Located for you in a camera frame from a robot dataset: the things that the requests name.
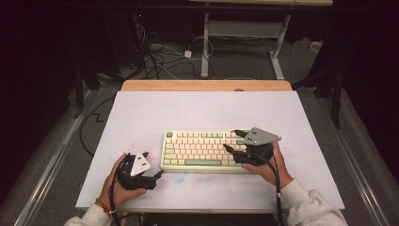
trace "white paper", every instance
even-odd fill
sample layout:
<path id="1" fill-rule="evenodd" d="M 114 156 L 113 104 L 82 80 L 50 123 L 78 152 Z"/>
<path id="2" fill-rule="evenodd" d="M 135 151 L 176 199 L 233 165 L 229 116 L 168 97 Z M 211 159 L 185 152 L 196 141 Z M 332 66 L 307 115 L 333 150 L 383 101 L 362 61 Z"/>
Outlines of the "white paper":
<path id="1" fill-rule="evenodd" d="M 76 207 L 89 208 L 122 153 L 148 152 L 160 170 L 164 133 L 258 127 L 279 135 L 293 177 L 344 209 L 343 201 L 295 91 L 121 91 L 115 100 Z M 276 189 L 262 177 L 164 173 L 157 187 L 121 210 L 150 212 L 276 212 Z"/>

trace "white sleeve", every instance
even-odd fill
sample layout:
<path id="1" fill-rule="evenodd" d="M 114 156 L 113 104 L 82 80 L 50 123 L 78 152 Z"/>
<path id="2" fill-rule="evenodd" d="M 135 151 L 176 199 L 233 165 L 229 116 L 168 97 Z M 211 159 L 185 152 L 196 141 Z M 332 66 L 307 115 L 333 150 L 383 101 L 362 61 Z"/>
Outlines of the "white sleeve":
<path id="1" fill-rule="evenodd" d="M 109 226 L 111 219 L 103 208 L 92 204 L 82 218 L 70 218 L 64 226 Z"/>
<path id="2" fill-rule="evenodd" d="M 288 225 L 347 225 L 338 208 L 317 190 L 306 190 L 297 179 L 281 190 L 281 197 L 290 208 Z"/>

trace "space bar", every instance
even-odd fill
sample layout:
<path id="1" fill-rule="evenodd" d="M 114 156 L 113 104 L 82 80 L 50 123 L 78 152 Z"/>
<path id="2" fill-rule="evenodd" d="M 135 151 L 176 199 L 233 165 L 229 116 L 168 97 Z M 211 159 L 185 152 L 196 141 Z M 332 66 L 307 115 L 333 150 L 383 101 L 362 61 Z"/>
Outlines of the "space bar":
<path id="1" fill-rule="evenodd" d="M 220 166 L 220 160 L 185 160 L 186 166 Z"/>

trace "table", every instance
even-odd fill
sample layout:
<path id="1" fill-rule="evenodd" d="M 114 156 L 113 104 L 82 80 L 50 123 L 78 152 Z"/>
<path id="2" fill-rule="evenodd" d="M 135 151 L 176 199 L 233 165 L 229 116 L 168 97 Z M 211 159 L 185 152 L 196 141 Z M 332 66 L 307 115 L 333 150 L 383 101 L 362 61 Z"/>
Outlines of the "table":
<path id="1" fill-rule="evenodd" d="M 157 150 L 168 129 L 230 130 L 233 126 L 257 126 L 282 136 L 281 151 L 293 176 L 307 189 L 319 190 L 329 202 L 344 209 L 296 92 L 286 81 L 253 80 L 126 81 L 115 100 L 76 207 L 90 207 L 123 152 L 149 152 L 152 169 L 146 173 L 154 175 L 160 170 L 161 152 Z M 258 175 L 193 172 L 164 173 L 154 190 L 128 201 L 120 210 L 277 212 L 275 188 Z"/>
<path id="2" fill-rule="evenodd" d="M 255 4 L 255 5 L 284 5 L 284 6 L 331 6 L 332 0 L 190 0 L 203 2 L 206 5 L 213 3 L 230 4 Z M 255 38 L 277 38 L 274 51 L 269 52 L 270 60 L 277 79 L 284 79 L 279 65 L 279 50 L 290 22 L 291 15 L 285 15 L 282 23 L 258 23 L 258 22 L 236 22 L 236 21 L 211 21 L 209 13 L 205 13 L 203 31 L 203 51 L 201 62 L 202 78 L 208 77 L 209 66 L 209 36 L 235 36 Z"/>

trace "wooden table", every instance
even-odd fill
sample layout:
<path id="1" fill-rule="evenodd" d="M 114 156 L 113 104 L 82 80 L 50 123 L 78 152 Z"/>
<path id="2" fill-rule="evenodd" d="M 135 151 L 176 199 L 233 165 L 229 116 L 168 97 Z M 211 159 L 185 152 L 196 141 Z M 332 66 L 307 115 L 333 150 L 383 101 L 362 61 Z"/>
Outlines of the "wooden table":
<path id="1" fill-rule="evenodd" d="M 284 80 L 127 80 L 121 91 L 291 91 Z"/>

